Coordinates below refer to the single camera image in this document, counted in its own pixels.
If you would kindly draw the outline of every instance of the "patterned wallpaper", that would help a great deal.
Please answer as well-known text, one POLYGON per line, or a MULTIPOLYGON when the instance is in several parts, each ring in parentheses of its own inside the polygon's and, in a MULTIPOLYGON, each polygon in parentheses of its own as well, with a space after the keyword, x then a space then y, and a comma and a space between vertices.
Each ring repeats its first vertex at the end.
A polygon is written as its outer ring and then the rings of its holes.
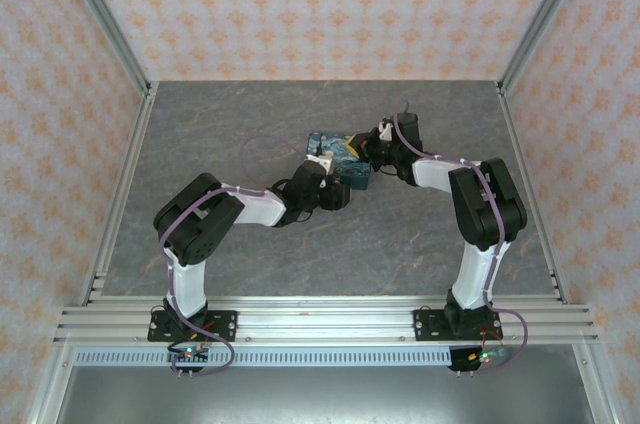
POLYGON ((540 0, 108 0, 151 80, 496 79, 540 0))
POLYGON ((0 422, 97 250, 139 96, 83 0, 0 0, 0 422))
POLYGON ((594 304, 638 422, 640 0, 565 0, 509 100, 571 298, 594 304))

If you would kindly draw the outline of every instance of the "blue painted box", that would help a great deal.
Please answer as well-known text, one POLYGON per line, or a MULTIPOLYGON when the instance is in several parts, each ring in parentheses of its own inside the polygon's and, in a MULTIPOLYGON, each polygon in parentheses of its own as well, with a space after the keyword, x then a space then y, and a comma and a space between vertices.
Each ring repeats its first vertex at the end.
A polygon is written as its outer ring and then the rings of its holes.
POLYGON ((312 132, 307 153, 312 156, 332 156, 335 161, 333 175, 352 189, 364 190, 369 184, 371 165, 354 156, 345 143, 351 138, 335 132, 312 132))

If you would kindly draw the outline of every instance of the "gray marble floor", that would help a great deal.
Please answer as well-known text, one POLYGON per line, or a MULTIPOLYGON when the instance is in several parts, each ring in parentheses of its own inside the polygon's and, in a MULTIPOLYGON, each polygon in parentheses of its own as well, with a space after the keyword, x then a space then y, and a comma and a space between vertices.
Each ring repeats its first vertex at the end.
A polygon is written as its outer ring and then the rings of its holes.
MULTIPOLYGON (((370 130, 402 99, 419 116, 425 149, 474 160, 501 157, 525 198, 491 82, 161 83, 104 293, 165 292, 166 267, 157 250, 154 215, 201 172, 255 188, 238 157, 248 137, 270 132, 304 149, 312 131, 370 130)), ((270 140, 253 142, 247 156, 246 165, 262 187, 290 177, 299 164, 295 153, 270 140)), ((351 203, 339 212, 316 211, 308 222, 282 229, 234 226, 207 264, 206 291, 253 296, 444 294, 456 279, 462 250, 449 196, 378 173, 369 189, 354 191, 351 203)), ((552 292, 532 218, 507 253, 495 291, 552 292)))

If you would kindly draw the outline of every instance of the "purple cable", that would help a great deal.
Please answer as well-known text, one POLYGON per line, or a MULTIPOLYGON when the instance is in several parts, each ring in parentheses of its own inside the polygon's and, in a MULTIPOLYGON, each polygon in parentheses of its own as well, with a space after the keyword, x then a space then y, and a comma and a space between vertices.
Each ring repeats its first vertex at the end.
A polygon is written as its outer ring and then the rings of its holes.
MULTIPOLYGON (((160 237, 160 242, 159 242, 159 244, 160 244, 160 252, 162 253, 162 255, 164 255, 167 258, 167 267, 168 267, 168 276, 169 276, 169 300, 171 301, 171 305, 172 305, 173 309, 176 311, 176 314, 178 315, 178 318, 180 318, 180 321, 182 321, 182 323, 185 326, 187 326, 188 328, 190 328, 193 331, 197 332, 198 334, 201 334, 203 336, 208 337, 209 339, 212 339, 214 341, 218 341, 218 342, 224 344, 225 346, 227 346, 227 348, 229 349, 229 352, 231 353, 231 355, 229 356, 229 360, 227 362, 225 362, 224 364, 222 364, 221 366, 215 367, 213 369, 208 369, 206 371, 200 371, 197 374, 193 374, 193 373, 190 372, 189 375, 191 377, 204 377, 204 376, 208 376, 208 375, 211 375, 211 374, 215 374, 215 373, 220 372, 220 371, 224 371, 229 366, 231 366, 231 364, 233 364, 233 361, 236 358, 236 351, 233 349, 233 346, 231 345, 231 343, 229 341, 227 341, 225 338, 220 337, 220 336, 216 336, 212 332, 205 331, 204 329, 196 326, 195 324, 189 322, 189 320, 185 317, 185 315, 182 314, 182 311, 180 310, 180 307, 178 307, 178 300, 176 299, 175 287, 173 285, 174 264, 173 264, 173 261, 171 260, 171 258, 165 252, 165 247, 164 246, 167 243, 167 239, 169 239, 169 236, 171 235, 171 233, 173 233, 173 231, 175 231, 176 228, 180 224, 182 224, 182 222, 189 216, 189 214, 191 214, 193 211, 195 211, 198 207, 200 207, 203 203, 205 203, 209 199, 211 199, 213 197, 216 197, 216 196, 218 196, 218 195, 220 195, 222 193, 225 193, 225 192, 235 192, 235 193, 246 194, 246 195, 250 195, 250 196, 263 196, 264 195, 264 191, 254 191, 254 190, 251 190, 251 189, 242 189, 240 187, 222 187, 222 188, 216 189, 214 191, 209 191, 204 196, 202 196, 198 200, 196 200, 189 207, 187 207, 184 210, 184 212, 182 212, 182 214, 180 214, 177 217, 177 219, 171 223, 171 225, 167 228, 167 230, 164 232, 164 234, 162 234, 162 237, 160 237)), ((184 354, 185 353, 176 354, 176 356, 173 358, 173 360, 171 362, 171 370, 173 372, 177 373, 178 377, 180 377, 180 375, 182 374, 182 371, 178 369, 178 367, 176 365, 176 362, 184 354)))
POLYGON ((253 183, 257 186, 262 186, 261 183, 259 183, 249 172, 249 170, 247 169, 247 166, 245 165, 245 159, 244 159, 244 149, 245 147, 247 147, 247 145, 250 142, 255 141, 256 139, 273 139, 275 141, 279 141, 280 143, 284 144, 285 146, 287 146, 289 149, 291 149, 292 151, 294 151, 296 154, 300 155, 303 159, 305 159, 307 157, 307 155, 296 149, 296 147, 289 141, 287 141, 285 138, 280 137, 280 136, 276 136, 274 134, 266 134, 266 133, 262 133, 262 134, 256 134, 253 137, 250 137, 249 139, 247 139, 246 141, 244 141, 242 143, 242 145, 240 146, 240 165, 242 166, 242 170, 244 171, 245 175, 251 180, 253 181, 253 183))
POLYGON ((518 318, 518 320, 522 323, 522 344, 520 345, 520 348, 512 355, 511 359, 509 359, 508 361, 505 361, 495 367, 490 367, 489 369, 481 369, 479 371, 476 371, 475 374, 492 372, 500 367, 511 365, 511 363, 516 359, 516 357, 518 357, 518 355, 522 352, 522 350, 527 345, 527 341, 529 340, 529 328, 527 326, 527 322, 524 320, 524 317, 522 317, 522 315, 518 311, 515 311, 513 309, 502 309, 498 307, 493 307, 493 305, 489 301, 489 287, 491 287, 491 281, 493 280, 493 276, 496 273, 496 268, 498 266, 498 256, 500 255, 500 249, 502 249, 502 246, 504 244, 505 237, 506 237, 505 229, 504 229, 504 221, 502 220, 502 216, 500 215, 500 210, 498 209, 498 203, 496 202, 496 198, 494 197, 493 192, 491 192, 489 183, 487 182, 487 179, 484 177, 484 175, 482 174, 482 171, 478 168, 478 166, 476 166, 471 161, 467 161, 466 159, 447 158, 438 154, 436 155, 425 154, 424 152, 413 147, 411 143, 407 141, 407 139, 402 135, 402 132, 400 131, 400 126, 398 125, 397 113, 393 115, 393 125, 395 126, 396 133, 398 134, 398 137, 400 138, 402 143, 405 146, 407 146, 407 148, 411 152, 413 152, 416 156, 422 157, 424 159, 429 159, 431 161, 443 161, 443 162, 449 162, 452 164, 462 164, 463 166, 470 168, 478 176, 478 180, 480 181, 480 184, 482 185, 484 192, 489 198, 489 205, 491 206, 491 210, 493 211, 493 215, 495 216, 496 222, 498 224, 499 238, 498 238, 498 244, 496 245, 493 251, 493 257, 491 259, 491 267, 489 268, 489 274, 487 275, 487 279, 485 280, 485 283, 482 289, 482 298, 484 300, 485 305, 490 311, 505 312, 507 314, 511 314, 512 316, 515 316, 516 318, 518 318))

